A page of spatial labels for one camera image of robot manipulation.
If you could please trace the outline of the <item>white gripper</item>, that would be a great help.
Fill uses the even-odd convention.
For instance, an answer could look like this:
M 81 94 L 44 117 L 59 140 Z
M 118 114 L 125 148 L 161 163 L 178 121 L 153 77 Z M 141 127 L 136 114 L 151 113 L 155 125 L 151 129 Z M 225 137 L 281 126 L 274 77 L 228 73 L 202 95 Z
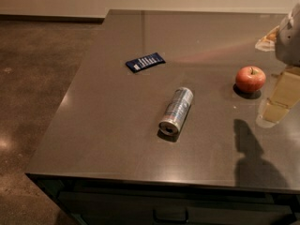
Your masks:
M 300 3 L 284 17 L 277 32 L 275 54 L 287 64 L 262 109 L 262 118 L 278 123 L 300 100 Z

